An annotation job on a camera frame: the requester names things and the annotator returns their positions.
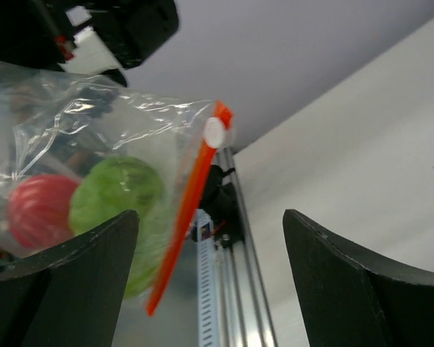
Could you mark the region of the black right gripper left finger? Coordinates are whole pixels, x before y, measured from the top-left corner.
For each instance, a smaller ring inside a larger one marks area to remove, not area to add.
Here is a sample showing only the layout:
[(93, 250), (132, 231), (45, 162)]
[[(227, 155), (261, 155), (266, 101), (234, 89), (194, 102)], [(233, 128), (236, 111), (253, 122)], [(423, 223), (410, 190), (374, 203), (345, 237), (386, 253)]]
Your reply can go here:
[(0, 346), (110, 346), (139, 220), (96, 228), (0, 266)]

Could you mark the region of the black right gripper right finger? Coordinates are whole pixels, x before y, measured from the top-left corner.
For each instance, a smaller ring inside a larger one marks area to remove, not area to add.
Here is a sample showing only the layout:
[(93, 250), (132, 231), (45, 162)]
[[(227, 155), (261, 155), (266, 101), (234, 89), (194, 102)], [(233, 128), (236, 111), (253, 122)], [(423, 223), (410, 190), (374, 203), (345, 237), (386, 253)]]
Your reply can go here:
[(284, 238), (311, 346), (434, 346), (434, 273), (286, 210)]

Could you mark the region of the red fake tomato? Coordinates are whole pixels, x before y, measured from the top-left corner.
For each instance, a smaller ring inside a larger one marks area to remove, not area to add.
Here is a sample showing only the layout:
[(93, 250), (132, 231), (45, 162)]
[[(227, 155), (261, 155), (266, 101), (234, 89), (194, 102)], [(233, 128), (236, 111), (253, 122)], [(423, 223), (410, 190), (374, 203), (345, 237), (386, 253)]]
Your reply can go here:
[(47, 249), (71, 239), (70, 201), (79, 183), (59, 174), (39, 174), (10, 194), (7, 217), (11, 235), (28, 249)]

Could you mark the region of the green fake lime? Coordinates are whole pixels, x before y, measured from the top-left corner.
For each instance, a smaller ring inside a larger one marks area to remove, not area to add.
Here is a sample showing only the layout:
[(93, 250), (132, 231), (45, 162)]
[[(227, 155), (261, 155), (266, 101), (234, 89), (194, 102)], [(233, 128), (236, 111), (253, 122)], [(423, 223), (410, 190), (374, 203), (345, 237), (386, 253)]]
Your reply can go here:
[(93, 166), (72, 195), (69, 226), (76, 236), (125, 210), (138, 214), (139, 232), (126, 299), (147, 291), (158, 272), (169, 237), (169, 220), (161, 214), (167, 202), (157, 171), (131, 156), (110, 157)]

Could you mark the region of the clear zip top bag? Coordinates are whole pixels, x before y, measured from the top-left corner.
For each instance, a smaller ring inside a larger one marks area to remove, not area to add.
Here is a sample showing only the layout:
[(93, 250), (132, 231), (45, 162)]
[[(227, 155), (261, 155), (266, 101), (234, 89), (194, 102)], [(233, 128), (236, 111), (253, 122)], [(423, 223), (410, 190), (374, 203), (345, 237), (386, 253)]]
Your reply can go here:
[(218, 100), (0, 61), (0, 247), (28, 257), (134, 211), (124, 297), (153, 314), (232, 125)]

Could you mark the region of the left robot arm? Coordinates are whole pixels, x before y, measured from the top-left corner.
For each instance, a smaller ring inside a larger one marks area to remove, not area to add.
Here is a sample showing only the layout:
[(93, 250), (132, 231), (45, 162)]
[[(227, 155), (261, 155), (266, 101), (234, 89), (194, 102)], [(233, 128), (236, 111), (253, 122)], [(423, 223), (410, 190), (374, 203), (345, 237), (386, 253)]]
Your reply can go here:
[(178, 29), (174, 1), (0, 1), (0, 61), (127, 86)]

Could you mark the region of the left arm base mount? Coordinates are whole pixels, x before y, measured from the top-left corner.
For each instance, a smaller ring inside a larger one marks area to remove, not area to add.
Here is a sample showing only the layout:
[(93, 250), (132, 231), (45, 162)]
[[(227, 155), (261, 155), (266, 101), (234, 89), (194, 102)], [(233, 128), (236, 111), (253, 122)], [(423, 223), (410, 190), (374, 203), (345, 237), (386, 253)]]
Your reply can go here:
[(224, 249), (244, 239), (236, 187), (231, 181), (224, 183), (235, 172), (235, 168), (225, 171), (211, 165), (199, 205), (213, 221), (211, 234)]

